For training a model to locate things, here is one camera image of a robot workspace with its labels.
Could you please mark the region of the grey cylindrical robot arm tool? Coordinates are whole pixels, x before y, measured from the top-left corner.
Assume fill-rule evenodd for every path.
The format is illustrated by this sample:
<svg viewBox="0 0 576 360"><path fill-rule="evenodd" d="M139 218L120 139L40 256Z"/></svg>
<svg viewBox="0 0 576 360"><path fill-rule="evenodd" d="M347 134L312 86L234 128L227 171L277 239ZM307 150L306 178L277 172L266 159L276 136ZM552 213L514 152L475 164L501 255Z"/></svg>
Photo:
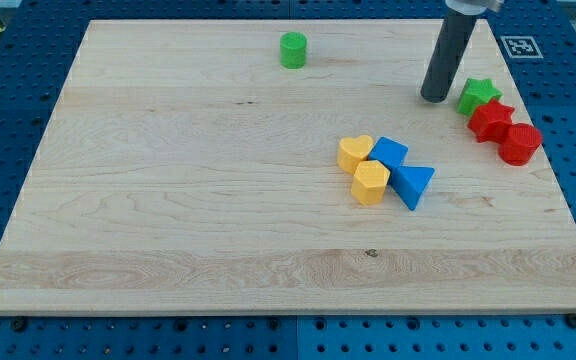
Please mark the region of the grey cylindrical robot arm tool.
<svg viewBox="0 0 576 360"><path fill-rule="evenodd" d="M447 11L420 90L426 101L440 103L446 99L476 21L476 15Z"/></svg>

